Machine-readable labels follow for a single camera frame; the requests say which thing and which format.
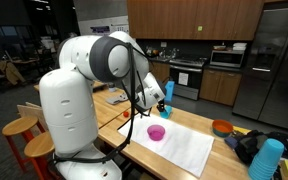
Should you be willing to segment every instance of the upper cabinet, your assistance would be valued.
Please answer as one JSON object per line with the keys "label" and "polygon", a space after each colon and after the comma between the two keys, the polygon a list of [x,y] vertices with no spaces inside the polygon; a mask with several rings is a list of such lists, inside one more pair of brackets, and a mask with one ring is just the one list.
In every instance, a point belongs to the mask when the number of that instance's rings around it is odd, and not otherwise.
{"label": "upper cabinet", "polygon": [[263,0],[219,0],[212,39],[253,40]]}
{"label": "upper cabinet", "polygon": [[192,39],[196,0],[128,0],[134,38]]}
{"label": "upper cabinet", "polygon": [[231,39],[253,40],[262,9],[262,0],[241,0]]}
{"label": "upper cabinet", "polygon": [[145,39],[252,40],[263,0],[128,0],[130,34]]}
{"label": "upper cabinet", "polygon": [[232,39],[240,1],[252,0],[218,0],[216,20],[214,21],[214,31],[211,37],[212,39]]}

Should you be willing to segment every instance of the pink cup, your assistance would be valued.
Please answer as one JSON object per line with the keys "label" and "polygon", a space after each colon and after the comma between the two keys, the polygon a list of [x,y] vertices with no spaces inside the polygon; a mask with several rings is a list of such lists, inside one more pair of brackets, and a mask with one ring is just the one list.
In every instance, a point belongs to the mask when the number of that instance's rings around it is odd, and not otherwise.
{"label": "pink cup", "polygon": [[147,133],[153,141],[159,141],[163,139],[165,129],[163,126],[155,124],[147,128]]}

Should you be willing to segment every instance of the chair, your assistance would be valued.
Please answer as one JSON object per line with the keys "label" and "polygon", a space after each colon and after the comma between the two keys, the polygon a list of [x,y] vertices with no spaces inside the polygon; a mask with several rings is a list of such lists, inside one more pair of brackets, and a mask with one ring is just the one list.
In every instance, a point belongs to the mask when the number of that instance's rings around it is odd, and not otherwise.
{"label": "chair", "polygon": [[29,157],[39,179],[51,179],[47,171],[46,155],[54,151],[54,143],[49,132],[44,132],[32,139],[24,149],[24,154]]}
{"label": "chair", "polygon": [[15,146],[12,136],[21,134],[24,140],[28,143],[34,138],[30,129],[35,125],[38,126],[41,132],[45,132],[43,126],[39,123],[38,118],[33,116],[16,119],[7,124],[2,130],[2,134],[5,136],[8,144],[10,145],[12,152],[23,172],[26,172],[24,163],[28,162],[30,159],[22,159]]}

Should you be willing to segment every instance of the oven door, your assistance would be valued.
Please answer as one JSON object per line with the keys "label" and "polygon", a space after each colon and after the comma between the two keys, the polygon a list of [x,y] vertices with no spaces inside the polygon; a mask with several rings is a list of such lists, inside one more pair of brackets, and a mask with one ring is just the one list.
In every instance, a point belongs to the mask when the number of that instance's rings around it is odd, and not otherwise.
{"label": "oven door", "polygon": [[202,69],[170,65],[170,76],[175,82],[175,95],[193,100],[198,99],[202,81]]}
{"label": "oven door", "polygon": [[173,78],[175,84],[200,89],[202,69],[170,65],[170,76]]}

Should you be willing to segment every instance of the blue cup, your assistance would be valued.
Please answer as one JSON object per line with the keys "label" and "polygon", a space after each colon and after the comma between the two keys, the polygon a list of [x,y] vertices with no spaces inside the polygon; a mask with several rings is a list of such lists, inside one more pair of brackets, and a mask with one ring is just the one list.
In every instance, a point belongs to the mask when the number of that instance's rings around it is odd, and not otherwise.
{"label": "blue cup", "polygon": [[252,180],[269,180],[278,165],[284,152],[284,145],[275,140],[267,139],[254,157],[248,175]]}
{"label": "blue cup", "polygon": [[257,160],[268,167],[276,167],[284,152],[284,145],[275,139],[267,139],[256,154]]}
{"label": "blue cup", "polygon": [[172,106],[165,106],[164,109],[165,109],[164,112],[160,112],[160,116],[162,118],[167,119],[170,116],[171,112],[172,112]]}

